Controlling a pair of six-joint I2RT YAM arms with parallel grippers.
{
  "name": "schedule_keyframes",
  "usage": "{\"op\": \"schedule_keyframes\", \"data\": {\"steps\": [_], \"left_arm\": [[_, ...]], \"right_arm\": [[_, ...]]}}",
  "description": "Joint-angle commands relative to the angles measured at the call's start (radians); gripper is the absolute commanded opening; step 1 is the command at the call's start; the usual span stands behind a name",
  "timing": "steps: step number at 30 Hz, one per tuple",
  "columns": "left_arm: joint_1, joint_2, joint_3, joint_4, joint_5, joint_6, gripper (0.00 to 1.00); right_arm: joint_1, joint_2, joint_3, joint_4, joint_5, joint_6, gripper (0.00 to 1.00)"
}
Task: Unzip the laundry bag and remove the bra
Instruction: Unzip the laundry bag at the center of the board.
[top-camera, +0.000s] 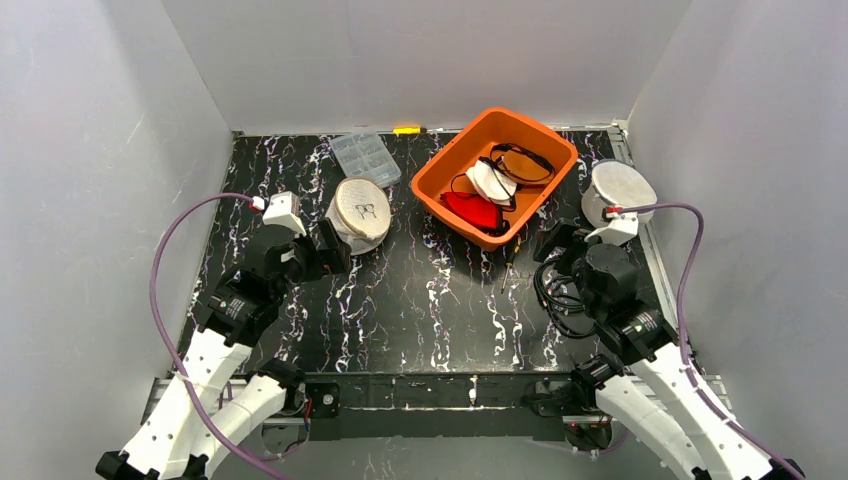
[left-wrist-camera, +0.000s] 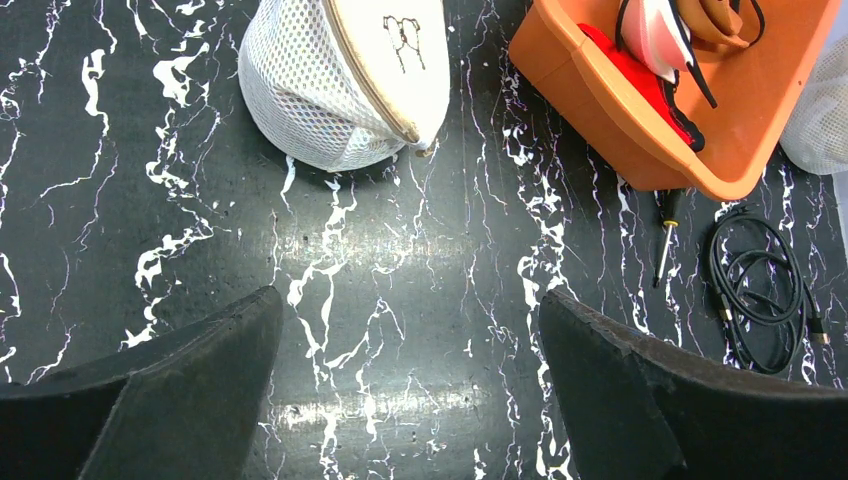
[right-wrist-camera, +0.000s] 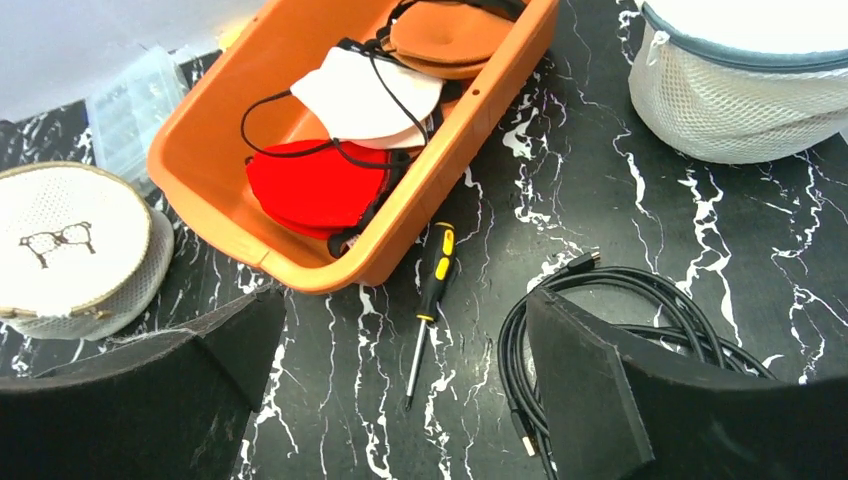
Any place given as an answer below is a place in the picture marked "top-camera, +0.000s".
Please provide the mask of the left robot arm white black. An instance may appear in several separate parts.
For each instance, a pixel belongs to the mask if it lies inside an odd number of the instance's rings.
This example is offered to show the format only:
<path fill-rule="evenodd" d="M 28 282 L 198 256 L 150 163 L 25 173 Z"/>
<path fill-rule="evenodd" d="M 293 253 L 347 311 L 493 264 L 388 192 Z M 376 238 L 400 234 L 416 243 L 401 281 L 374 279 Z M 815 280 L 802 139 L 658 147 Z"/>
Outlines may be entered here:
<path fill-rule="evenodd" d="M 215 413 L 235 370 L 279 316 L 295 286 L 347 273 L 350 247 L 332 222 L 315 235 L 282 225 L 259 228 L 241 262 L 225 271 L 203 308 L 173 379 L 137 434 L 104 453 L 95 472 L 104 479 L 209 479 L 234 448 L 265 419 L 293 402 L 304 373 L 270 360 L 245 389 Z"/>

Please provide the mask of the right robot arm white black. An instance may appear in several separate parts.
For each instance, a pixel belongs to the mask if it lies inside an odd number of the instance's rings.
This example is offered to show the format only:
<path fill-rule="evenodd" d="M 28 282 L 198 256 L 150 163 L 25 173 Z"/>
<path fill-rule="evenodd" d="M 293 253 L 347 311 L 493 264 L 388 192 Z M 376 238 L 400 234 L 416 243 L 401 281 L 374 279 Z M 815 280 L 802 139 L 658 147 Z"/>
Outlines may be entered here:
<path fill-rule="evenodd" d="M 802 479 L 792 459 L 748 438 L 662 312 L 637 296 L 638 269 L 619 246 L 558 221 L 533 257 L 576 288 L 607 355 L 571 373 L 570 394 L 620 421 L 679 479 Z"/>

